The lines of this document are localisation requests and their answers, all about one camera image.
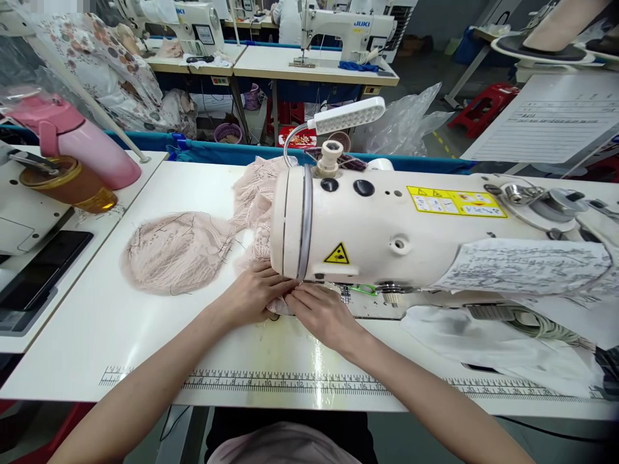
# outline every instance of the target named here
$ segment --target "pink water bottle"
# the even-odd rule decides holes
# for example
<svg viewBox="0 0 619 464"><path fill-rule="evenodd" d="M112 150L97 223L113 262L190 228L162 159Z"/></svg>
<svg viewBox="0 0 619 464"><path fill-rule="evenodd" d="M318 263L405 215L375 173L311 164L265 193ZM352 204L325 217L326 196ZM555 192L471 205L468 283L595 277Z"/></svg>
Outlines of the pink water bottle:
<svg viewBox="0 0 619 464"><path fill-rule="evenodd" d="M41 155L71 156L95 171L110 188L133 184L142 173L135 161L75 106L32 85L0 92L4 115L39 136Z"/></svg>

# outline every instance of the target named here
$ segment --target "hand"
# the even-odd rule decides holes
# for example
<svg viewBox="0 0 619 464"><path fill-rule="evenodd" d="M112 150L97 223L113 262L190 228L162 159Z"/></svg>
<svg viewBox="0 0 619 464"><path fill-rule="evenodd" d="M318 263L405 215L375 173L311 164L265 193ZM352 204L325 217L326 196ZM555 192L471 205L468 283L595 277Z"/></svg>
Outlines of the hand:
<svg viewBox="0 0 619 464"><path fill-rule="evenodd" d="M259 263L243 272L209 308L215 308L230 329L262 322L273 314L266 309L267 303L298 284L280 276L270 263Z"/></svg>
<svg viewBox="0 0 619 464"><path fill-rule="evenodd" d="M343 356L368 333L342 303L340 295L322 285L299 285L286 296L286 304L313 336Z"/></svg>

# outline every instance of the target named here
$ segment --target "warning label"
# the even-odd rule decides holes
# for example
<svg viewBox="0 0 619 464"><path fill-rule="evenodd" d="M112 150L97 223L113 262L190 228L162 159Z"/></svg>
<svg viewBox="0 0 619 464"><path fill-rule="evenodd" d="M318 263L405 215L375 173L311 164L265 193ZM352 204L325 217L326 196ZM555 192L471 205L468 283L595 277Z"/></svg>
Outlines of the warning label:
<svg viewBox="0 0 619 464"><path fill-rule="evenodd" d="M411 186L407 188L417 211L421 213L474 217L507 217L489 193L436 190Z"/></svg>
<svg viewBox="0 0 619 464"><path fill-rule="evenodd" d="M343 242L335 247L335 249L327 256L323 262L329 262L334 264L350 264L348 254L346 253L346 247Z"/></svg>

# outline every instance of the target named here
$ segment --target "measuring tape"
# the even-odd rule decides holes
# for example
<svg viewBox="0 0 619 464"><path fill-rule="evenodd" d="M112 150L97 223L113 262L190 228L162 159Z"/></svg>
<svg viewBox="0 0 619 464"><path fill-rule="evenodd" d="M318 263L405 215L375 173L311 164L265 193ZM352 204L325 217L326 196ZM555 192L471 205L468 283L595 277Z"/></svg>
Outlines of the measuring tape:
<svg viewBox="0 0 619 464"><path fill-rule="evenodd" d="M133 367L107 366L99 386L113 387L133 371ZM564 396L527 380L444 378L448 384L472 399L540 400L569 403L605 402L590 387L590 398ZM315 372L227 371L194 369L182 386L184 390L341 394L392 396L367 374L316 374Z"/></svg>

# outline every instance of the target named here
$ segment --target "white sewing machine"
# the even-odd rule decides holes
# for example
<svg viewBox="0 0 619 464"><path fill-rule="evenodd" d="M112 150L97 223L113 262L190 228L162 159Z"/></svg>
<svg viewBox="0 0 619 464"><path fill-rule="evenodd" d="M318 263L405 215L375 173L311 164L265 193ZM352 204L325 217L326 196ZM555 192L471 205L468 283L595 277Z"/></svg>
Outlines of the white sewing machine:
<svg viewBox="0 0 619 464"><path fill-rule="evenodd" d="M619 246L619 186L604 184L608 195L600 198L588 193L591 185L371 169L318 179L309 166L294 167L277 179L271 264L289 278L374 285L397 303L394 295L433 288L460 246L477 240L581 242L591 234L577 220L600 215L601 231ZM441 293L426 296L446 306L501 301L491 293Z"/></svg>
<svg viewBox="0 0 619 464"><path fill-rule="evenodd" d="M366 15L392 16L396 22L395 34L387 41L383 58L392 63L398 51L406 26L413 15L418 0L327 0L324 9L331 11L361 13Z"/></svg>
<svg viewBox="0 0 619 464"><path fill-rule="evenodd" d="M343 13L306 8L301 14L301 50L295 66L312 67L305 60L316 34L335 35L342 39L342 61L378 64L387 42L393 38L396 22L391 16Z"/></svg>
<svg viewBox="0 0 619 464"><path fill-rule="evenodd" d="M17 152L0 144L0 255L23 255L39 243L71 208L19 183L23 166L8 158Z"/></svg>
<svg viewBox="0 0 619 464"><path fill-rule="evenodd" d="M114 4L121 16L129 21L137 37L142 37L146 23L161 24L176 33L184 53L214 55L224 46L219 15L211 3L174 2L175 23L162 19L155 10L144 9L140 0L115 0Z"/></svg>

